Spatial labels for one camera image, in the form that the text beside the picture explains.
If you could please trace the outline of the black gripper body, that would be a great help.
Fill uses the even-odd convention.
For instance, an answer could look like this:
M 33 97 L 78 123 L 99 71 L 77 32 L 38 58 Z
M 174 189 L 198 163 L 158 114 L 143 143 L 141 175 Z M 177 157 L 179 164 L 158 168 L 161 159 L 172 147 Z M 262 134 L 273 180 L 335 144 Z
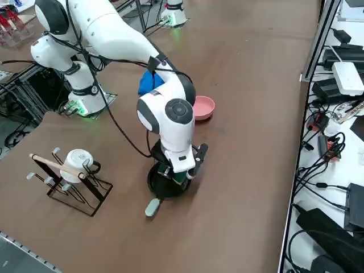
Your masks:
M 171 176 L 172 174 L 171 163 L 164 155 L 161 143 L 154 144 L 154 146 L 151 149 L 151 154 L 154 157 L 154 159 L 160 163 L 158 172 L 163 176 Z

